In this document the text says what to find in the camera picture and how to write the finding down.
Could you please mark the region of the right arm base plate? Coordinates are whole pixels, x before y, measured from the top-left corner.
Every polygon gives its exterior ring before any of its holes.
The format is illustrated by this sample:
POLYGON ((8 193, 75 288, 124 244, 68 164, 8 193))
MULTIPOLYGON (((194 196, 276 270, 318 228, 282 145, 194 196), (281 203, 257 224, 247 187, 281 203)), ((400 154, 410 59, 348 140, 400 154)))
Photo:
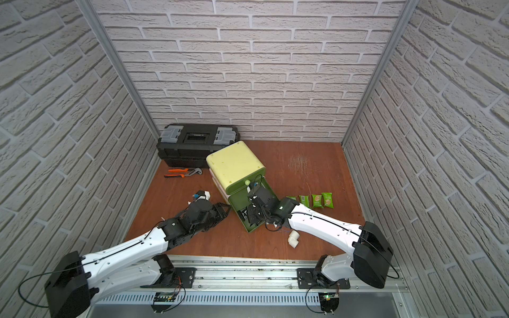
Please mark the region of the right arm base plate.
POLYGON ((329 278, 326 278, 319 270, 316 270, 315 268, 298 268, 296 273, 298 287, 302 290, 307 290, 308 288, 339 288, 340 290, 349 290, 351 288, 348 278, 343 278, 333 282, 329 278))

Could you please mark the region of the yellow-green drawer cabinet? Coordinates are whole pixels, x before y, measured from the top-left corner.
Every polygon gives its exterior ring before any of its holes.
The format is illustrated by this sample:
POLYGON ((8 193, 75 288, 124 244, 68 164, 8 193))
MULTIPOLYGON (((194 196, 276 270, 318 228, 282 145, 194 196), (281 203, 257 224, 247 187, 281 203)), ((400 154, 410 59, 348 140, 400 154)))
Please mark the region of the yellow-green drawer cabinet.
POLYGON ((206 162, 214 184, 228 203, 228 197, 239 190, 245 180, 253 182, 257 176, 264 177, 266 172, 266 167, 243 141, 210 154, 206 162))

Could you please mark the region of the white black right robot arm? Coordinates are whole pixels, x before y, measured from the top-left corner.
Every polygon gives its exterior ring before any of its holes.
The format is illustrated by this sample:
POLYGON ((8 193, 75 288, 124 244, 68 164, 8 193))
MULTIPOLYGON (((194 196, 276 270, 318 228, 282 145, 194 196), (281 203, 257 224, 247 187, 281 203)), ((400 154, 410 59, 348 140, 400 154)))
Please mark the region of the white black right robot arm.
POLYGON ((367 285, 383 289, 394 251, 377 225, 347 223, 328 217, 290 198, 279 200, 262 186, 247 194, 251 221, 262 221, 276 228, 292 230, 288 243, 298 245, 299 232, 322 239, 344 253, 323 255, 311 275, 313 285, 330 288, 342 279, 358 278, 367 285))

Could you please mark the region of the white plastic pipe elbow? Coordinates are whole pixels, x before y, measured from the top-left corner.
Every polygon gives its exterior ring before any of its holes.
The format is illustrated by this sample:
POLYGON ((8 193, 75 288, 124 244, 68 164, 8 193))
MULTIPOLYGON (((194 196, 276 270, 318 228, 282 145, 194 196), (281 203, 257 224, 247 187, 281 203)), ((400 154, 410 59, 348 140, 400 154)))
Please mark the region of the white plastic pipe elbow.
POLYGON ((295 231, 295 230, 292 230, 288 236, 288 243, 289 245, 295 249, 298 244, 299 244, 299 238, 300 238, 300 234, 295 231))

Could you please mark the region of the green drawer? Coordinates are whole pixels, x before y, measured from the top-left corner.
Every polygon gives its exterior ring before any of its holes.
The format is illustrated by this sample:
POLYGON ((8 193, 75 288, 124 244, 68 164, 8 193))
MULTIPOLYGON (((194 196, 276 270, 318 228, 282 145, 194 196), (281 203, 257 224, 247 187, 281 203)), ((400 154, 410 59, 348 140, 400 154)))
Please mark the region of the green drawer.
POLYGON ((258 228, 260 225, 265 223, 262 221, 259 225, 256 224, 250 224, 247 219, 247 206, 250 204, 250 200, 248 198, 248 193, 253 188, 266 188, 269 191, 271 191, 274 195, 272 188, 269 186, 269 183, 265 180, 264 177, 257 176, 253 182, 251 182, 250 185, 245 185, 245 182, 241 184, 241 188, 239 190, 236 190, 233 192, 229 197, 228 201, 232 208, 235 210, 237 215, 239 216, 244 228, 248 233, 251 233, 256 228, 258 228))

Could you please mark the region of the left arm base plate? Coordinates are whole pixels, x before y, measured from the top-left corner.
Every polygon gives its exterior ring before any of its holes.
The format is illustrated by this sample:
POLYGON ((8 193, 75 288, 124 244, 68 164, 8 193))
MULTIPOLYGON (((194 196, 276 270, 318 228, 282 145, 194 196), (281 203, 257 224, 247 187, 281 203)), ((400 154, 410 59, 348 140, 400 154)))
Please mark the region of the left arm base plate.
POLYGON ((192 288, 197 268, 185 267, 161 270, 160 277, 155 283, 141 286, 141 288, 192 288))

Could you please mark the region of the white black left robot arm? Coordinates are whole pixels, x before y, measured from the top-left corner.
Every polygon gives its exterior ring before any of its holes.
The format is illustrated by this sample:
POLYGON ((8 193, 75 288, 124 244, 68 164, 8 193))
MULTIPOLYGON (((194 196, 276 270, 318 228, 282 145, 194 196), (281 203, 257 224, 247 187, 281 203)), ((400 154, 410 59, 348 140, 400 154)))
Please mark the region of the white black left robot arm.
POLYGON ((141 286, 170 286, 174 268, 165 254, 221 223, 230 205, 198 199, 148 233, 96 253, 63 256, 45 284, 51 317, 78 317, 93 303, 141 286))

